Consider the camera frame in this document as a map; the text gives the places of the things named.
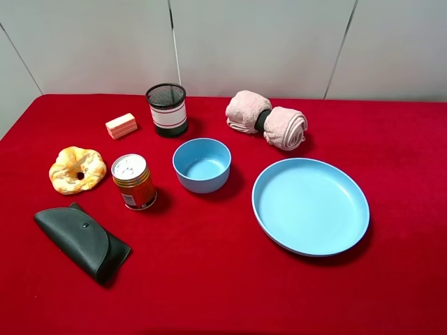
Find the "pink towel black band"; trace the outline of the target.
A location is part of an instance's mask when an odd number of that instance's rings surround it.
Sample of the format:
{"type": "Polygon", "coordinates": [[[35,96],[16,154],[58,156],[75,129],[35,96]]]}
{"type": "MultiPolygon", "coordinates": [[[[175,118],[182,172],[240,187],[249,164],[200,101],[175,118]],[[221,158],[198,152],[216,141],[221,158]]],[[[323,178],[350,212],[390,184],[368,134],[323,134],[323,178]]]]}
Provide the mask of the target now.
{"type": "Polygon", "coordinates": [[[305,141],[306,116],[298,110],[273,107],[270,100],[252,91],[239,91],[226,107],[226,123],[235,131],[263,135],[268,144],[293,151],[305,141]]]}

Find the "blue plastic bowl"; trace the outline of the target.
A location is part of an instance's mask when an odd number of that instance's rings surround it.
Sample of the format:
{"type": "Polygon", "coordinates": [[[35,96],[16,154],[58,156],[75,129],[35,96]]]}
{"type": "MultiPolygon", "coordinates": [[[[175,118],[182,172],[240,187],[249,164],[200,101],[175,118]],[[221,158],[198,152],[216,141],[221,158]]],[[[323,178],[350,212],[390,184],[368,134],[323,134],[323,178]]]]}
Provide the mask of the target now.
{"type": "Polygon", "coordinates": [[[173,154],[173,168],[181,185],[198,194],[212,193],[228,180],[232,156],[229,148],[212,138],[181,144],[173,154]]]}

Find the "black mesh pen holder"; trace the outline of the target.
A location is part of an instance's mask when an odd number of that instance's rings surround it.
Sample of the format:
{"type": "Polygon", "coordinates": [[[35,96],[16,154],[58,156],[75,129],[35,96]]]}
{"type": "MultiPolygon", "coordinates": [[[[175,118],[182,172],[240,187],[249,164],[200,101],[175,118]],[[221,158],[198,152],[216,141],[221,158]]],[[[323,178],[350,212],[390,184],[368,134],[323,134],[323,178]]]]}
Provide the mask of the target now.
{"type": "Polygon", "coordinates": [[[187,132],[186,90],[179,84],[162,83],[145,94],[155,131],[161,137],[179,137],[187,132]]]}

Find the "orange gold drink can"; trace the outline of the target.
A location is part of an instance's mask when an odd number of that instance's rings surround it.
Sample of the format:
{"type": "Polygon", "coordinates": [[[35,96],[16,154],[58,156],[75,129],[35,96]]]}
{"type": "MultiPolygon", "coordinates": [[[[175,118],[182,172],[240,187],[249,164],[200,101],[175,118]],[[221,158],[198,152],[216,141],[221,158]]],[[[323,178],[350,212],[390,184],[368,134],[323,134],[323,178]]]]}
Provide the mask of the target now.
{"type": "Polygon", "coordinates": [[[157,191],[147,162],[141,155],[126,154],[119,157],[112,164],[111,173],[129,209],[144,210],[154,204],[157,191]]]}

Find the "blue plastic plate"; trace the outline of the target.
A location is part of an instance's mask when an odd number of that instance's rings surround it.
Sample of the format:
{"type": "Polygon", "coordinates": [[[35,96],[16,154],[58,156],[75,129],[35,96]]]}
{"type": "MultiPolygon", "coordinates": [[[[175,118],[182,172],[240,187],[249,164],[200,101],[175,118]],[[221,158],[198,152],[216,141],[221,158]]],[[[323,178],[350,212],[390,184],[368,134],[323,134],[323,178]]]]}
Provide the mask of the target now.
{"type": "Polygon", "coordinates": [[[265,168],[254,182],[251,203],[265,234],[300,255],[343,253],[369,227],[369,205],[359,185],[340,169],[310,158],[265,168]]]}

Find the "red velvet tablecloth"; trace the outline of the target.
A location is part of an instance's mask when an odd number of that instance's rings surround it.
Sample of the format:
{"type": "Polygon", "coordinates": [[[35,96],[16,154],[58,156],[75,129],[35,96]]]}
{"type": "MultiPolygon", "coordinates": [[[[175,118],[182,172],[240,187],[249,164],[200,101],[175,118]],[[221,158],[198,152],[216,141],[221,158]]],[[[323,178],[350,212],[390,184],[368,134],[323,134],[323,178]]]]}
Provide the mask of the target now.
{"type": "Polygon", "coordinates": [[[189,129],[159,137],[143,96],[44,95],[1,140],[2,334],[445,334],[446,105],[276,100],[309,122],[293,157],[328,162],[363,190],[371,223],[351,250],[308,258],[258,225],[251,190],[286,153],[226,125],[226,98],[186,100],[189,129]],[[116,140],[105,124],[131,113],[116,140]],[[198,194],[173,154],[212,138],[230,150],[227,182],[198,194]],[[144,156],[159,196],[132,211],[110,177],[71,197],[48,171],[65,147],[107,164],[144,156]],[[132,254],[97,284],[41,231],[34,214],[77,202],[132,254]]]}

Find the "pink layered eraser block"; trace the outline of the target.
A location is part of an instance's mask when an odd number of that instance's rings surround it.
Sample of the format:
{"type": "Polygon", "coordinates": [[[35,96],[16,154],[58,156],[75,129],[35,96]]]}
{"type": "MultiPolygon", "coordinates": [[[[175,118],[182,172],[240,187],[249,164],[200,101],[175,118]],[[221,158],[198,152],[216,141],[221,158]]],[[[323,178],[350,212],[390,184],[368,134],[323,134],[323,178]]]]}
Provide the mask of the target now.
{"type": "Polygon", "coordinates": [[[131,113],[127,113],[107,122],[105,127],[110,137],[114,140],[138,129],[135,117],[131,113]]]}

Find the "black leather glasses case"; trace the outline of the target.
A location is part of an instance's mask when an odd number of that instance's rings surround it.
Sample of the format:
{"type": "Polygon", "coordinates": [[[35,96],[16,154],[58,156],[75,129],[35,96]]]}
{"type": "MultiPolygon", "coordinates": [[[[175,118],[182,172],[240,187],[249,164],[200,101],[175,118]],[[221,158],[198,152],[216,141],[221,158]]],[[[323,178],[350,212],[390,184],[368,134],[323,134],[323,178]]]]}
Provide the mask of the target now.
{"type": "Polygon", "coordinates": [[[71,261],[101,285],[107,284],[131,253],[128,244],[75,202],[42,210],[34,220],[71,261]]]}

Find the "orange white pumpkin toy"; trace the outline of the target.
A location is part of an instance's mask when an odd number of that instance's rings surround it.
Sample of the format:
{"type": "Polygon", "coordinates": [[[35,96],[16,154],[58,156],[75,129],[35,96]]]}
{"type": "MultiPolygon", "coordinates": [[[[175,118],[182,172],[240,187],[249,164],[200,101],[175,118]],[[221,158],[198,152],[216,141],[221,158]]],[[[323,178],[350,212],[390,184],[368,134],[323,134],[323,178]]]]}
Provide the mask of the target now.
{"type": "Polygon", "coordinates": [[[93,189],[106,172],[106,164],[97,151],[72,146],[59,152],[49,178],[57,192],[71,195],[93,189]]]}

